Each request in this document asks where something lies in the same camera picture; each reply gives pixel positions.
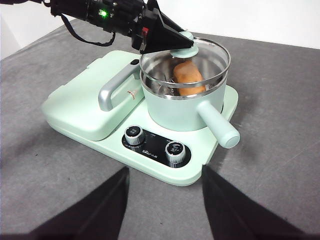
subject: pot handle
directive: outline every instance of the pot handle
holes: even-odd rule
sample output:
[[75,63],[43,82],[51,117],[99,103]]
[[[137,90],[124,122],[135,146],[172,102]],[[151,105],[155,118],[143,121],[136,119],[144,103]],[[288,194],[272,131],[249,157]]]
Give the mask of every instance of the pot handle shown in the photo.
[[197,107],[197,112],[209,127],[219,144],[231,149],[240,141],[240,134],[210,102],[204,101]]
[[118,74],[111,78],[100,90],[98,102],[100,109],[109,112],[113,109],[111,103],[111,95],[130,75],[134,75],[135,79],[139,79],[140,65],[139,60],[135,59],[125,66]]

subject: white wall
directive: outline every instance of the white wall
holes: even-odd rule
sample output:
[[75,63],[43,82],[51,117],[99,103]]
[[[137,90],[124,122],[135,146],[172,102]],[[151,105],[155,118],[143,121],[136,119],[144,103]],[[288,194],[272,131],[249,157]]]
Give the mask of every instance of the white wall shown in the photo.
[[35,2],[0,5],[1,59],[63,25],[60,17],[53,17],[50,8]]
[[17,42],[15,36],[10,31],[10,28],[6,21],[0,16],[0,31],[1,31],[1,38],[0,38],[0,46],[1,46],[1,52],[0,57],[1,59],[6,58],[7,56],[10,56],[12,53],[15,53],[19,49],[21,49],[21,46]]
[[[320,0],[158,0],[158,3],[168,17],[193,32],[320,49]],[[0,9],[6,24],[1,28],[1,47],[12,43],[13,50],[63,24],[60,17],[51,16],[49,8],[34,2],[2,4]]]
[[158,0],[192,32],[320,49],[320,0]]

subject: green led light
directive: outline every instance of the green led light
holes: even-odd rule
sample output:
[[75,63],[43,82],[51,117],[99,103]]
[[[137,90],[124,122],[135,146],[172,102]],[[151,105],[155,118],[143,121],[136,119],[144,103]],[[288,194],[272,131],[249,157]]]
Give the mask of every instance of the green led light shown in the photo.
[[101,17],[103,17],[104,19],[109,16],[109,13],[108,13],[107,11],[105,11],[105,10],[102,10],[102,9],[99,9],[98,14],[99,14]]

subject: appliance button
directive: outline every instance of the appliance button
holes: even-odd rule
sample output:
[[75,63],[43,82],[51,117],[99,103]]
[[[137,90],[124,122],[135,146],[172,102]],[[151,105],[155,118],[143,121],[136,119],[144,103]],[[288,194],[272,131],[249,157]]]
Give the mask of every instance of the appliance button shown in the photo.
[[186,147],[179,141],[171,141],[165,146],[165,155],[172,164],[182,163],[186,157]]
[[133,125],[125,130],[124,137],[129,145],[136,146],[144,141],[145,134],[140,126]]

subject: pot rim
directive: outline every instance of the pot rim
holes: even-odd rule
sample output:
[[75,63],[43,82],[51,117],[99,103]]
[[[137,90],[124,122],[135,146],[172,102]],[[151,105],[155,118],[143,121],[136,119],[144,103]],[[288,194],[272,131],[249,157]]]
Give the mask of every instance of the pot rim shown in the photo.
[[175,83],[175,82],[168,82],[168,81],[163,81],[163,80],[160,80],[160,79],[156,79],[154,77],[151,77],[149,74],[147,74],[143,68],[142,68],[142,60],[143,60],[143,57],[144,57],[144,54],[141,55],[140,57],[140,61],[139,61],[139,64],[140,64],[140,69],[141,69],[141,72],[143,72],[144,75],[146,75],[151,81],[155,81],[157,84],[159,85],[162,85],[162,86],[165,86],[165,87],[170,87],[170,88],[175,88],[175,89],[183,89],[183,88],[195,88],[195,87],[200,87],[200,86],[205,86],[205,85],[208,85],[208,84],[211,84],[213,81],[219,79],[220,77],[222,77],[224,74],[227,75],[227,71],[231,65],[231,62],[232,62],[232,57],[231,57],[231,54],[230,52],[228,51],[228,49],[226,49],[224,46],[222,46],[220,43],[216,42],[216,41],[213,41],[213,40],[210,40],[210,39],[206,39],[206,38],[202,38],[202,37],[194,37],[194,39],[196,40],[201,40],[201,41],[204,41],[204,42],[208,42],[208,43],[211,43],[211,44],[214,44],[214,45],[217,45],[219,46],[220,48],[222,48],[227,56],[228,56],[228,64],[227,66],[224,68],[223,71],[221,71],[220,73],[218,73],[217,75],[213,76],[212,78],[209,78],[209,79],[206,79],[206,80],[202,80],[202,81],[197,81],[197,82],[188,82],[188,83]]
[[222,80],[215,85],[214,87],[210,88],[209,90],[206,90],[204,92],[200,92],[197,94],[193,94],[193,95],[187,95],[187,96],[171,96],[171,95],[163,95],[163,94],[159,94],[156,92],[153,92],[143,81],[143,72],[140,71],[140,80],[141,80],[141,85],[142,87],[147,90],[149,93],[151,93],[152,95],[155,95],[159,98],[162,99],[168,99],[168,100],[190,100],[190,99],[197,99],[197,98],[201,98],[204,97],[206,95],[209,95],[211,93],[213,93],[215,90],[219,89],[226,81],[228,78],[228,72],[225,73],[225,75],[223,76]]

